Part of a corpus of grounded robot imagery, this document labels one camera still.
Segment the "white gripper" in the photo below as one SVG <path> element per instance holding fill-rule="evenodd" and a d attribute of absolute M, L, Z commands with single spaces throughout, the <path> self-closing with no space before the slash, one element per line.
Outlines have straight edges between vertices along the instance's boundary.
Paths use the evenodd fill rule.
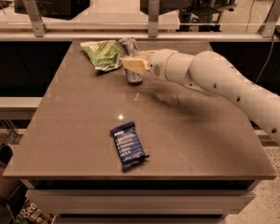
<path fill-rule="evenodd" d="M 143 75 L 148 72 L 157 80 L 166 80 L 166 66 L 172 55 L 177 50 L 160 49 L 160 50 L 138 50 L 137 55 L 151 54 L 149 59 L 138 57 L 124 57 L 122 65 L 125 69 Z"/>

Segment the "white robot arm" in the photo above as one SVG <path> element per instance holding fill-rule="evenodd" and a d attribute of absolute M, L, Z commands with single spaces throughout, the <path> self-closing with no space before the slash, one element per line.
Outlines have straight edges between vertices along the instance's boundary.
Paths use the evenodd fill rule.
<path fill-rule="evenodd" d="M 280 146 L 280 96 L 245 78 L 213 51 L 196 55 L 172 49 L 141 51 L 122 59 L 123 67 L 174 82 L 204 94 L 220 95 L 239 107 Z"/>

